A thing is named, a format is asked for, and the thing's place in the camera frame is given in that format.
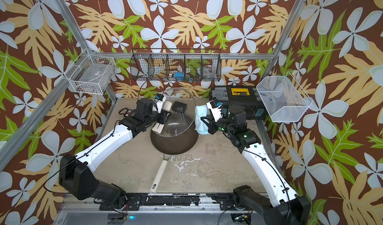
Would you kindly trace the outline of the light blue cloth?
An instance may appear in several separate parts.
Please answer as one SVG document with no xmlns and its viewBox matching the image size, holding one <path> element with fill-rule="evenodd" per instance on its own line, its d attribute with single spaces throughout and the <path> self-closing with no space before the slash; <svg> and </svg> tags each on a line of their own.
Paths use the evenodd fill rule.
<svg viewBox="0 0 383 225">
<path fill-rule="evenodd" d="M 208 126 L 201 120 L 202 117 L 209 115 L 207 105 L 199 105 L 195 107 L 195 130 L 199 135 L 207 135 Z"/>
</svg>

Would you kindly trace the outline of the glass pot lid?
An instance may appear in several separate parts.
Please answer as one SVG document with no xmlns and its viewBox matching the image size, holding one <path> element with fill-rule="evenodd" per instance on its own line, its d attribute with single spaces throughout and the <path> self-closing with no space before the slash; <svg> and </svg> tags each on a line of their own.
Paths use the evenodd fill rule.
<svg viewBox="0 0 383 225">
<path fill-rule="evenodd" d="M 162 137 L 175 137 L 181 135 L 194 123 L 194 110 L 196 107 L 194 96 L 186 89 L 180 87 L 167 88 L 164 92 L 164 96 L 166 97 L 166 101 L 163 104 L 162 110 L 170 111 L 172 114 L 164 125 L 155 123 L 152 126 L 152 131 Z M 185 114 L 172 111 L 172 105 L 176 101 L 187 104 L 188 107 Z"/>
</svg>

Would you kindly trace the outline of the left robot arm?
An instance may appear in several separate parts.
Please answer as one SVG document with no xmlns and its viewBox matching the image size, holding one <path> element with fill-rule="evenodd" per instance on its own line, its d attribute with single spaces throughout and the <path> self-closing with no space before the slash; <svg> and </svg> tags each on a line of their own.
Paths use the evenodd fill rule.
<svg viewBox="0 0 383 225">
<path fill-rule="evenodd" d="M 62 158 L 59 171 L 59 184 L 79 200 L 87 198 L 121 204 L 125 191 L 117 185 L 96 179 L 94 171 L 120 146 L 145 132 L 150 126 L 162 128 L 171 113 L 172 103 L 158 94 L 155 99 L 143 98 L 136 102 L 136 108 L 123 108 L 114 129 L 105 137 L 75 154 Z"/>
</svg>

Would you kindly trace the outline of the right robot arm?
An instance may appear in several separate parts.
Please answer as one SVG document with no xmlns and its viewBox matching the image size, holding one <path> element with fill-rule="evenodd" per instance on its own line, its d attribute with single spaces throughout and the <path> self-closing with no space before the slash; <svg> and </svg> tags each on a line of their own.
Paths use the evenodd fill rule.
<svg viewBox="0 0 383 225">
<path fill-rule="evenodd" d="M 247 127 L 242 106 L 224 108 L 220 102 L 208 102 L 195 109 L 196 130 L 199 134 L 220 131 L 250 163 L 267 196 L 244 185 L 233 190 L 234 204 L 260 214 L 267 225 L 305 225 L 311 203 L 286 182 L 269 158 L 257 134 Z"/>
</svg>

